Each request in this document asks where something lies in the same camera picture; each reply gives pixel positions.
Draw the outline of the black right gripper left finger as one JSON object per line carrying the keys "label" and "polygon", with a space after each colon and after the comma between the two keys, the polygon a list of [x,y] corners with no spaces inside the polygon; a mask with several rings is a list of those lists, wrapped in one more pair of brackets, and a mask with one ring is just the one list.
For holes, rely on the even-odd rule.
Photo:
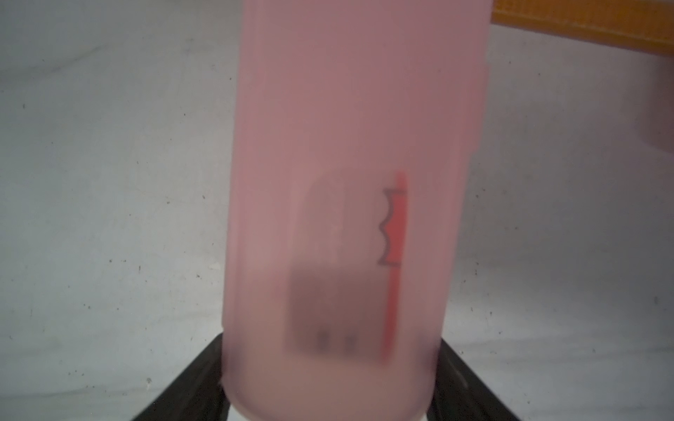
{"label": "black right gripper left finger", "polygon": [[222,334],[133,421],[225,421],[230,402],[221,385]]}

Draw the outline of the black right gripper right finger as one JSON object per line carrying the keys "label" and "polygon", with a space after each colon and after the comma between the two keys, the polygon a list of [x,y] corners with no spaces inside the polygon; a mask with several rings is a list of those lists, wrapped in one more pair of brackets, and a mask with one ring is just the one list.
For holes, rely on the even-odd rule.
{"label": "black right gripper right finger", "polygon": [[437,357],[433,397],[426,414],[428,421],[521,420],[445,340],[441,340]]}

